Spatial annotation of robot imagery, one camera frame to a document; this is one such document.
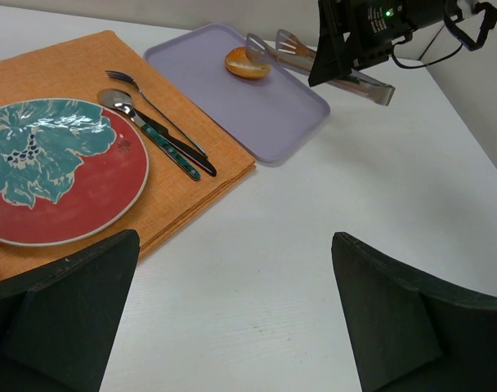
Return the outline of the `stainless steel serving tongs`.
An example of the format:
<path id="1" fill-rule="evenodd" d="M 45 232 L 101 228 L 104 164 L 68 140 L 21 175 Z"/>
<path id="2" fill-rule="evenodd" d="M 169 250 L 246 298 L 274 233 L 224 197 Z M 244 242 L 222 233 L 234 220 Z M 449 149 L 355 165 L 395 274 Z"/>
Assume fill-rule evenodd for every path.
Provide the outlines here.
<path id="1" fill-rule="evenodd" d="M 279 29 L 275 38 L 275 46 L 271 47 L 256 34 L 248 33 L 245 39 L 246 56 L 260 65 L 278 65 L 308 76 L 314 64 L 316 51 L 303 44 L 286 29 Z M 390 104 L 396 90 L 392 85 L 355 70 L 343 79 L 333 79 L 327 84 L 382 106 Z"/>

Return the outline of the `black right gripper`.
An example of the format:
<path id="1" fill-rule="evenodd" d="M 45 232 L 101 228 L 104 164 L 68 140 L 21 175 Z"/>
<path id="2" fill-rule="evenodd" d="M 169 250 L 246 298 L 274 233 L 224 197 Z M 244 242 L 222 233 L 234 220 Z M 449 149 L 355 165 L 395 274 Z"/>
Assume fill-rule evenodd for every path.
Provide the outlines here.
<path id="1" fill-rule="evenodd" d="M 408 69 L 394 54 L 419 29 L 444 19 L 443 1 L 318 2 L 320 28 L 316 56 L 308 78 L 314 87 L 343 79 L 353 70 L 368 69 L 389 58 Z M 344 34 L 349 33 L 345 41 Z"/>

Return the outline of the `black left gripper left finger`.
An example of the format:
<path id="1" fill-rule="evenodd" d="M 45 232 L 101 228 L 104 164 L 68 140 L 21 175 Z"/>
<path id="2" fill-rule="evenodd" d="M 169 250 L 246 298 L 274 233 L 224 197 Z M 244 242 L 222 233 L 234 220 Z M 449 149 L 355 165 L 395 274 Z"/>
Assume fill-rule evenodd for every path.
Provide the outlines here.
<path id="1" fill-rule="evenodd" d="M 98 391 L 139 253 L 126 229 L 0 281 L 0 391 Z"/>

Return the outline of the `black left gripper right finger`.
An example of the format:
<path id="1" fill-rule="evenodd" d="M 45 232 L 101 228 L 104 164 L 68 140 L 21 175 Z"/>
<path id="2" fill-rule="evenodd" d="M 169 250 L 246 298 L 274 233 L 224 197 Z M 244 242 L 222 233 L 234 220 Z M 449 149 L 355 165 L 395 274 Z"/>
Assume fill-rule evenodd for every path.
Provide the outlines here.
<path id="1" fill-rule="evenodd" d="M 334 276 L 363 391 L 497 391 L 497 297 L 337 232 Z"/>

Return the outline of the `round golden bread roll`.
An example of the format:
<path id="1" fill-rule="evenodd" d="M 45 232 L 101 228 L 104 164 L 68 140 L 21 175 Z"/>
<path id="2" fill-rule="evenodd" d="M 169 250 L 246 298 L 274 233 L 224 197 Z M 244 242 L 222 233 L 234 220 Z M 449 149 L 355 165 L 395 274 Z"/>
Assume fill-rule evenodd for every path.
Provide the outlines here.
<path id="1" fill-rule="evenodd" d="M 246 79 L 261 79 L 270 71 L 270 65 L 252 62 L 246 55 L 245 47 L 232 49 L 224 59 L 226 69 L 235 76 Z"/>

